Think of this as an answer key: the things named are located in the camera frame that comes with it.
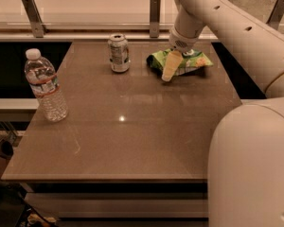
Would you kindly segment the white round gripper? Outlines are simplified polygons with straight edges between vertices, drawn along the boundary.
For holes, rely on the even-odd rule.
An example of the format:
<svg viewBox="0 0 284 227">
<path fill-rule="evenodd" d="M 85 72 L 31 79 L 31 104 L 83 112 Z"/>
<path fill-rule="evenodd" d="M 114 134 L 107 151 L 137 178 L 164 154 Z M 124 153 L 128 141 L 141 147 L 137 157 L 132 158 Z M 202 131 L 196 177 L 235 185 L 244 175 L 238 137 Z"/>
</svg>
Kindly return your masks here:
<svg viewBox="0 0 284 227">
<path fill-rule="evenodd" d="M 163 81 L 171 81 L 172 77 L 174 76 L 176 70 L 183 60 L 182 53 L 190 51 L 197 41 L 197 37 L 187 38 L 182 36 L 174 27 L 170 30 L 169 43 L 171 47 L 176 50 L 169 52 L 169 54 L 167 55 L 165 67 L 162 74 Z"/>
</svg>

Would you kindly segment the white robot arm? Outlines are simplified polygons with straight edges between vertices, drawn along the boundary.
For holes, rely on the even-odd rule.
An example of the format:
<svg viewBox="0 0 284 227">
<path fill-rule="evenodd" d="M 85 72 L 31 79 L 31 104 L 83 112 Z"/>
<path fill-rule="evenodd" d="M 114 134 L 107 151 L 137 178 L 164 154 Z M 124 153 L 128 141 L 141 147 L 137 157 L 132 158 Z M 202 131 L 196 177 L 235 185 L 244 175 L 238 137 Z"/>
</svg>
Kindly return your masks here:
<svg viewBox="0 0 284 227">
<path fill-rule="evenodd" d="M 284 227 L 284 35 L 230 0 L 177 0 L 168 63 L 208 27 L 235 58 L 227 76 L 246 103 L 211 139 L 207 167 L 210 227 Z"/>
</svg>

